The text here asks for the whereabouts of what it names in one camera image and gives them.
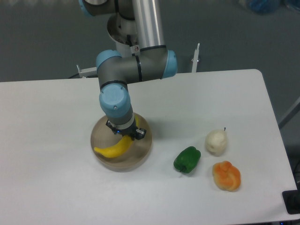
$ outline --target yellow banana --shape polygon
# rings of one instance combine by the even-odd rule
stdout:
[[[139,120],[137,118],[137,116],[135,116],[135,122],[136,122],[136,126],[139,126]],[[130,136],[125,135],[122,137],[122,139],[116,143],[115,145],[108,147],[108,148],[94,148],[94,151],[103,155],[106,158],[114,158],[114,157],[118,157],[120,155],[123,155],[131,146],[131,144],[133,143],[133,140],[131,139]]]

